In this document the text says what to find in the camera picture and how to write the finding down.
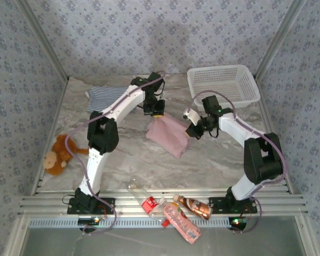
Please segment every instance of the wall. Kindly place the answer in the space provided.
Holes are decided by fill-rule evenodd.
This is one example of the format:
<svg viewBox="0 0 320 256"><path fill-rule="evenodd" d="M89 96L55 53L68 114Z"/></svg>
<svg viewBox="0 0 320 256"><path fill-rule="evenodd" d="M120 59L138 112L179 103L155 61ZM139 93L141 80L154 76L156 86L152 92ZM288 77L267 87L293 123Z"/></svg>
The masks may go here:
<svg viewBox="0 0 320 256"><path fill-rule="evenodd" d="M320 241L320 0L307 1L260 84Z"/></svg>
<svg viewBox="0 0 320 256"><path fill-rule="evenodd" d="M28 195L62 83L13 0L0 1L0 255Z"/></svg>
<svg viewBox="0 0 320 256"><path fill-rule="evenodd" d="M241 63L253 73L291 0L30 0L74 77L185 73Z"/></svg>

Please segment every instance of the wire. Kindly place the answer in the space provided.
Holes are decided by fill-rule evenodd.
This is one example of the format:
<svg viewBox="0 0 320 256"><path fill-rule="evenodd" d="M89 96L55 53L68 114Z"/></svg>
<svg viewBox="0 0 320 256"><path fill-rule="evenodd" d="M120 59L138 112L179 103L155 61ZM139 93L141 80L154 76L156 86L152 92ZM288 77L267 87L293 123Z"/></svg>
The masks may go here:
<svg viewBox="0 0 320 256"><path fill-rule="evenodd" d="M64 197L62 197L62 203L66 204L66 205L69 205L69 204L67 204L67 203L64 202L64 198L65 198L66 196L71 196L71 197L74 197L74 196L73 196L73 195L64 195Z"/></svg>
<svg viewBox="0 0 320 256"><path fill-rule="evenodd" d="M211 137L213 137L213 138L218 138L218 135L219 135L219 131L218 131L218 128L217 128L217 134L216 134L216 136L213 136L212 135L212 133L209 131L209 135L211 136Z"/></svg>
<svg viewBox="0 0 320 256"><path fill-rule="evenodd" d="M268 142L268 143L275 149L275 151L276 151L277 154L279 155L279 158L280 158L281 163L282 163L282 169L283 169L283 171L282 171L282 175L281 175L280 178L278 178L277 180L274 180L274 181L266 181L266 182L263 182L263 183L261 183L261 185L258 186L253 192L250 193L249 198L250 198L250 199L254 199L254 200L256 201L256 203L257 203L258 206L259 206L260 212L259 212L259 217L257 218L255 224L254 224L250 229L248 229L248 230L246 230L246 231L238 230L238 232L240 232L240 233L248 233L248 232L253 231L253 230L258 226L258 224L260 223L261 218L262 218L262 206L261 206L260 202L257 200L257 198L253 197L253 195L254 195L256 192L258 192L264 185L273 185L273 184L277 184L277 183L283 181L284 178L286 177L287 170L288 170L287 162L286 162L286 160L284 159L284 156L283 156L281 150L280 150L270 139L268 139L266 136L264 136L263 134L257 132L256 130L254 130L253 128L249 127L248 125L246 125L245 123L243 123L242 121L240 121L240 120L238 119L238 117L236 116L236 108L235 108L235 105L231 102L231 100L229 100L226 96L224 96L223 94L221 94L221 93L219 93L219 92L212 91L212 90L205 90L205 91L202 91L202 92L196 94L196 95L193 97L193 99L192 99L192 101L191 101L191 103L190 103L190 105L189 105L189 107L188 107L188 109L187 109L187 112L188 112L188 113L189 113L190 110L191 110L191 107L192 107L192 104L193 104L194 100L195 100L199 95L201 95L201 94L203 94L203 93L214 93L214 94L217 94L217 95L219 95L219 96L222 96L224 99L226 99L226 101L228 101L228 102L230 103L230 105L231 105L231 107L232 107L232 109L233 109L233 116L234 116L235 121L236 121L241 127L245 128L246 130L250 131L251 133L253 133L253 134L255 134L255 135L257 135L257 136L259 136L259 137L261 137L261 138L263 138L266 142Z"/></svg>
<svg viewBox="0 0 320 256"><path fill-rule="evenodd" d="M247 209L249 212L250 212L250 217L248 218L248 220L250 220L251 219L251 215L252 215L252 213L251 213L251 210L250 210L250 208L249 207L247 207L247 206L245 206L244 208L243 208L243 212L242 212L242 214L238 217L239 219L243 216L243 214L245 213L245 209Z"/></svg>
<svg viewBox="0 0 320 256"><path fill-rule="evenodd" d="M97 116L97 117L95 117L95 118L93 118L93 119L90 119L90 120L84 122L83 124L81 124L81 125L78 126L77 128L73 129L73 130L66 136L66 138L65 138L65 147L66 147L66 149L69 151L69 153L70 153L75 159L77 159L77 160L79 161L79 163L81 164L81 166L82 166L82 171L83 171L83 174L84 174L85 180L86 180L86 185L87 185L88 190L90 191L91 195L92 195L94 198L96 198L98 201L100 201L100 202L104 203L106 206L108 206L108 207L113 211L113 214L114 214L114 220L113 220L113 222L111 223L111 225L110 225L108 228L106 228L106 229L104 229L104 230L102 230L102 231L92 232L92 233L85 233L85 232L84 232L84 229L83 229L83 234L87 234L87 235L99 235L99 234L103 234L103 233L111 230L111 229L113 228L113 226L115 225L115 223L116 223L117 213L116 213L114 207L112 207L112 206L111 206L108 202L106 202L105 200L100 199L100 198L94 193L94 191L92 190L92 187L91 187L91 185L90 185L90 183L89 183L89 176L88 176L88 173L87 173L86 166L84 165L83 161L82 161L74 152L72 152L71 149L69 148L69 144L68 144L69 138L70 138L73 134L75 134L77 131L79 131L81 128L86 127L88 124L90 124L90 123L92 123L92 122L94 122L94 121L96 121L96 120L98 120L98 119L101 119L102 117L105 117L106 115L108 115L111 111L114 111L126 98L128 98L128 97L130 96L130 94L132 94L132 93L134 93L135 91L140 90L140 89L142 89L142 88L144 88L144 87L146 87L146 86L148 86L148 85L152 85L152 84L154 84L154 83L162 80L162 79L165 77L165 75L166 75L166 74L164 73L161 77L159 77L159 78L157 78L157 79L155 79L155 80L153 80L153 81L151 81L151 82L149 82L149 83L146 83L146 84L144 84L144 85L142 85L142 86L139 86L139 87L137 87L137 88L135 88L135 89L132 89L128 94L126 94L126 95L123 96L118 102L116 102L111 109L107 110L106 112L104 112L104 113L103 113L102 115L100 115L100 116Z"/></svg>
<svg viewBox="0 0 320 256"><path fill-rule="evenodd" d="M162 86L161 93L158 93L158 94L154 93L155 96L160 96L160 95L164 92L165 84L166 84L166 83L165 83L165 81L164 81L163 86Z"/></svg>
<svg viewBox="0 0 320 256"><path fill-rule="evenodd" d="M105 218L108 218L107 210L106 210L105 206L104 205L99 205L98 208L103 208L103 211L105 213Z"/></svg>

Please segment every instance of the monkey plush toy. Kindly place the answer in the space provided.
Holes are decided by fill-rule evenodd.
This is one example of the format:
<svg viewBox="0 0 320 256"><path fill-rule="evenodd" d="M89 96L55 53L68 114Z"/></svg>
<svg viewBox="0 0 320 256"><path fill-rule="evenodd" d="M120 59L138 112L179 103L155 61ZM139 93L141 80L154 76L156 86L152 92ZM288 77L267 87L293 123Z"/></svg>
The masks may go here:
<svg viewBox="0 0 320 256"><path fill-rule="evenodd" d="M65 147L66 136L67 134L58 135L56 142L51 148L51 151L46 153L44 157L45 172L52 175L59 175L72 159L73 156ZM75 154L89 154L89 150L87 148L78 148L76 143L71 138L68 140L68 145L71 151Z"/></svg>

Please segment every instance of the clear plastic bottle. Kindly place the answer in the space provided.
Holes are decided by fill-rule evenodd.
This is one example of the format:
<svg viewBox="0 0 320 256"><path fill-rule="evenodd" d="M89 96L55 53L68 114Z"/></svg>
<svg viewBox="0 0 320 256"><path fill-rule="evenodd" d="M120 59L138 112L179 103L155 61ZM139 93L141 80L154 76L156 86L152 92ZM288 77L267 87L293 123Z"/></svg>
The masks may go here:
<svg viewBox="0 0 320 256"><path fill-rule="evenodd" d="M131 179L128 185L128 191L133 194L135 199L139 202L143 210L151 218L158 220L161 225L165 228L170 222L164 216L159 203L152 197L152 195L147 192L143 187L141 187L135 179Z"/></svg>

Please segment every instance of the white plastic basket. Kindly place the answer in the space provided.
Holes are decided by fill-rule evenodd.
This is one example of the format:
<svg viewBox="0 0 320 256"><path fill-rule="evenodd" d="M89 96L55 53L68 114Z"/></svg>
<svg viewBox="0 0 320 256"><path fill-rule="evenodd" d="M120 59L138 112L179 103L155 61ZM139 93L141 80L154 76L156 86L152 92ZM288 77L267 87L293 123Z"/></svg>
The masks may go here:
<svg viewBox="0 0 320 256"><path fill-rule="evenodd" d="M192 98L202 91L214 90L229 98L236 108L246 107L261 98L253 76L244 65L192 68L187 71L187 80ZM194 100L199 111L204 111L202 100L211 95L215 94L202 93ZM222 96L216 96L222 108L231 107Z"/></svg>

